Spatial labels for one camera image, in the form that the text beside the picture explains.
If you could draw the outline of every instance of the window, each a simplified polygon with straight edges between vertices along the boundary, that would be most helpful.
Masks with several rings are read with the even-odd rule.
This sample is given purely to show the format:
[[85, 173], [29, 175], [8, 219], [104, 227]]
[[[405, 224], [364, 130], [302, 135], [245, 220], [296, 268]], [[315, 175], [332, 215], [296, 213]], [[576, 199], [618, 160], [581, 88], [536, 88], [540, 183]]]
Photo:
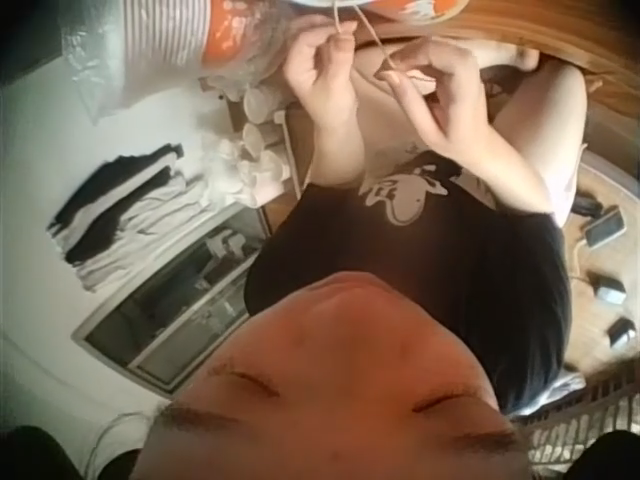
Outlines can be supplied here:
[[247, 319], [245, 277], [265, 239], [261, 213], [240, 210], [85, 322], [76, 340], [138, 383], [175, 392]]

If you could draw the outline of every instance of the electronic device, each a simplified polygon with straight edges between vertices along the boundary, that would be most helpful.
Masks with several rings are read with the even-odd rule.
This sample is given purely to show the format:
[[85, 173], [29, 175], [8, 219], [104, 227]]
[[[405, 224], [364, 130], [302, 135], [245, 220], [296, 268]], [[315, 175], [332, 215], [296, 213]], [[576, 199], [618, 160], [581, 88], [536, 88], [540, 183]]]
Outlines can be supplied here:
[[620, 208], [615, 207], [589, 222], [584, 229], [584, 238], [589, 248], [597, 248], [619, 237], [626, 229], [622, 212]]
[[624, 288], [620, 280], [605, 277], [604, 275], [592, 276], [594, 277], [593, 288], [596, 298], [613, 305], [622, 305], [624, 303], [627, 298], [627, 289]]
[[638, 336], [638, 330], [635, 324], [628, 318], [619, 318], [609, 330], [609, 345], [612, 349], [617, 350]]
[[580, 215], [581, 217], [598, 218], [602, 215], [604, 206], [590, 193], [576, 193], [571, 206], [571, 213]]

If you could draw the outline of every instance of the cable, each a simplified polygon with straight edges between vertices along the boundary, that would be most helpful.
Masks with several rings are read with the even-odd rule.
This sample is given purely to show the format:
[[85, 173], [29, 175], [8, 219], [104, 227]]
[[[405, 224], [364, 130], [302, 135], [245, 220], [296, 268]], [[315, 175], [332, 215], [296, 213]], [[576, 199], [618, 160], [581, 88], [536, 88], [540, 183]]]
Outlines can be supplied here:
[[120, 425], [124, 420], [128, 420], [129, 418], [135, 418], [135, 417], [142, 417], [147, 421], [147, 423], [149, 423], [150, 421], [150, 417], [144, 412], [121, 413], [120, 415], [110, 420], [104, 427], [102, 427], [102, 430], [98, 434], [98, 438], [96, 439], [93, 445], [93, 448], [89, 453], [89, 457], [87, 458], [87, 463], [85, 464], [84, 478], [86, 480], [93, 480], [94, 478], [97, 477], [96, 472], [93, 471], [94, 463], [96, 461], [95, 457], [98, 452], [98, 448], [100, 448], [100, 445], [104, 441], [107, 434], [111, 432], [111, 430], [116, 428], [118, 425]]
[[[380, 49], [380, 52], [382, 52], [382, 55], [383, 55], [385, 61], [387, 62], [387, 64], [389, 64], [389, 66], [393, 70], [397, 70], [396, 64], [391, 59], [391, 56], [389, 55], [389, 52], [387, 51], [386, 47], [382, 43], [382, 40], [380, 40], [380, 37], [376, 33], [375, 28], [373, 28], [373, 25], [371, 25], [371, 22], [369, 22], [369, 19], [367, 18], [367, 16], [360, 9], [360, 7], [358, 7], [357, 5], [353, 5], [352, 8], [358, 14], [358, 16], [360, 17], [360, 20], [362, 20], [362, 23], [364, 24], [365, 28], [369, 31], [369, 34], [371, 35], [371, 37], [373, 37], [373, 40], [378, 45], [378, 48]], [[338, 33], [342, 33], [342, 29], [340, 28], [340, 14], [338, 12], [338, 0], [333, 0], [333, 21], [335, 22], [336, 30], [338, 31]], [[407, 75], [407, 76], [411, 80], [417, 80], [417, 81], [420, 81], [420, 82], [426, 82], [426, 83], [434, 83], [435, 82], [435, 80], [432, 79], [432, 78], [422, 78], [422, 77], [416, 77], [416, 76], [413, 76], [413, 75]]]
[[587, 239], [586, 238], [581, 238], [573, 246], [573, 250], [571, 252], [571, 263], [573, 264], [573, 273], [571, 275], [569, 275], [569, 279], [576, 280], [576, 281], [579, 281], [579, 282], [583, 282], [583, 283], [586, 283], [587, 285], [591, 286], [591, 282], [589, 282], [589, 280], [587, 278], [583, 277], [582, 274], [581, 274], [581, 271], [580, 271], [580, 258], [578, 256], [578, 254], [580, 253], [580, 249], [582, 247], [584, 247], [586, 244], [587, 244]]

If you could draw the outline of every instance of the closed eye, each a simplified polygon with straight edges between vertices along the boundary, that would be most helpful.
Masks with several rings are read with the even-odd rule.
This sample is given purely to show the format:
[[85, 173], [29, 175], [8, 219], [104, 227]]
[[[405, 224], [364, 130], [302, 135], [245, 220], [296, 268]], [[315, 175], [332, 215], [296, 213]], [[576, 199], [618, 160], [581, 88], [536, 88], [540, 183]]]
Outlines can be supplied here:
[[218, 365], [214, 365], [207, 371], [211, 377], [233, 377], [242, 379], [261, 392], [268, 398], [280, 398], [280, 392], [273, 386], [273, 382], [262, 375], [249, 374], [241, 370], [237, 370], [233, 362], [227, 361]]
[[471, 397], [471, 398], [480, 398], [480, 392], [474, 388], [462, 387], [459, 389], [451, 389], [447, 390], [435, 397], [428, 398], [426, 400], [422, 400], [418, 402], [411, 411], [413, 413], [424, 413], [427, 410], [440, 405], [441, 403], [448, 402], [449, 400], [453, 400], [454, 398], [461, 397]]
[[241, 378], [254, 386], [258, 387], [269, 398], [280, 398], [280, 392], [273, 388], [267, 381], [254, 377], [244, 372], [229, 372], [229, 375], [236, 378]]

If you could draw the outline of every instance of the phone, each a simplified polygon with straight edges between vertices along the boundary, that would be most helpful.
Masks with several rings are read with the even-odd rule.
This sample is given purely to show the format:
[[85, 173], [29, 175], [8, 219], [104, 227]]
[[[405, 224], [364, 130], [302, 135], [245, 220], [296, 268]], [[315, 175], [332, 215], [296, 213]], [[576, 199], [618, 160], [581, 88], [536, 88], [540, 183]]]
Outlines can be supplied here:
[[584, 229], [584, 238], [589, 248], [597, 248], [622, 235], [627, 226], [619, 207], [589, 222]]

